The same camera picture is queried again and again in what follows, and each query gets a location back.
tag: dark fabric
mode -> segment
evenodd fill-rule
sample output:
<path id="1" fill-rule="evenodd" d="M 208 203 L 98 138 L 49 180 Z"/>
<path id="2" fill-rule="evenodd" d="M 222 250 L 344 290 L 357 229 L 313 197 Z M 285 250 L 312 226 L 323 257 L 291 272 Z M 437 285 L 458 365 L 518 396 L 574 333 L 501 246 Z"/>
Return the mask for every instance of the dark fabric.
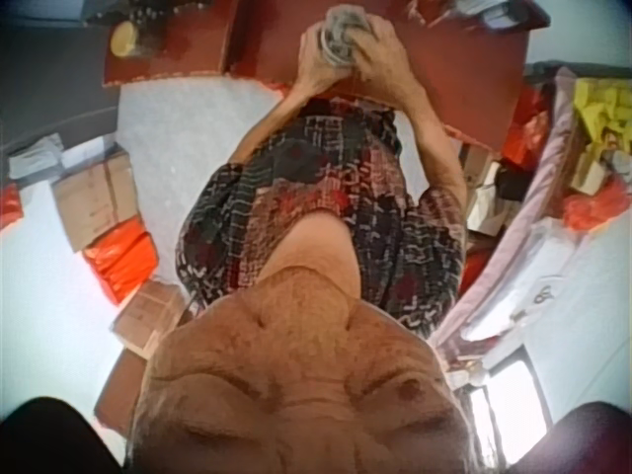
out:
<path id="1" fill-rule="evenodd" d="M 631 468 L 632 418 L 598 402 L 560 420 L 508 474 L 629 474 Z"/>
<path id="2" fill-rule="evenodd" d="M 328 209 L 351 231 L 362 299 L 427 337 L 453 304 L 464 219 L 454 195 L 413 202 L 390 110 L 312 101 L 246 166 L 222 166 L 183 226 L 178 275 L 202 305 L 257 278 L 285 232 Z"/>
<path id="3" fill-rule="evenodd" d="M 0 424 L 0 470 L 23 474 L 118 474 L 97 433 L 70 405 L 37 398 Z"/>

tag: red bag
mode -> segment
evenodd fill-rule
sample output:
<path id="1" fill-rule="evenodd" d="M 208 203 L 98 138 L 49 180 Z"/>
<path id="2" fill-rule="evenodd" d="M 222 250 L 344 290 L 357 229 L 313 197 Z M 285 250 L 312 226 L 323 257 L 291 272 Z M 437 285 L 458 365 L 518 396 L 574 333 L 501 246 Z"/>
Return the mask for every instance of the red bag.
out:
<path id="1" fill-rule="evenodd" d="M 525 171 L 534 171 L 549 128 L 544 97 L 532 87 L 523 85 L 503 146 L 503 156 Z"/>
<path id="2" fill-rule="evenodd" d="M 564 225 L 573 230 L 588 231 L 622 214 L 632 202 L 625 183 L 611 178 L 594 196 L 572 195 L 564 199 Z"/>
<path id="3" fill-rule="evenodd" d="M 106 296 L 120 304 L 158 266 L 151 236 L 138 217 L 119 224 L 83 251 Z"/>
<path id="4" fill-rule="evenodd" d="M 20 192 L 16 185 L 9 185 L 0 192 L 0 230 L 24 217 Z"/>

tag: patterned blouse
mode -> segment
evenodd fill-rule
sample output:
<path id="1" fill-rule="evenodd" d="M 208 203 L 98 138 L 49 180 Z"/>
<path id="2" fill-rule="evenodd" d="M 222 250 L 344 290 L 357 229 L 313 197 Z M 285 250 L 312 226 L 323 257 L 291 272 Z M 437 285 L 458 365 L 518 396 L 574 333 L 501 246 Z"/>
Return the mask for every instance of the patterned blouse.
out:
<path id="1" fill-rule="evenodd" d="M 254 283 L 286 231 L 328 209 L 352 234 L 363 300 L 427 337 L 454 303 L 464 222 L 454 195 L 406 193 L 392 111 L 311 101 L 246 165 L 208 181 L 187 218 L 177 272 L 203 306 Z"/>

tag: pink fabric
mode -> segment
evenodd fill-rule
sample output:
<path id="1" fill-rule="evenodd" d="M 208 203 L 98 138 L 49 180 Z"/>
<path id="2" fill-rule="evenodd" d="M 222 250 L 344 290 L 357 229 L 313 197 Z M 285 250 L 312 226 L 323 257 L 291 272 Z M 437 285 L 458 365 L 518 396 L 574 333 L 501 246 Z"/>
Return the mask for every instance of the pink fabric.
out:
<path id="1" fill-rule="evenodd" d="M 541 218 L 542 210 L 547 204 L 549 189 L 555 182 L 558 169 L 564 164 L 565 150 L 574 122 L 573 97 L 576 80 L 577 77 L 567 68 L 562 68 L 558 72 L 555 78 L 553 128 L 524 204 L 507 229 L 485 270 L 431 335 L 429 341 L 434 347 L 443 345 L 465 324 L 483 317 L 478 314 L 479 308 L 502 285 L 503 276 L 526 242 L 531 225 Z"/>

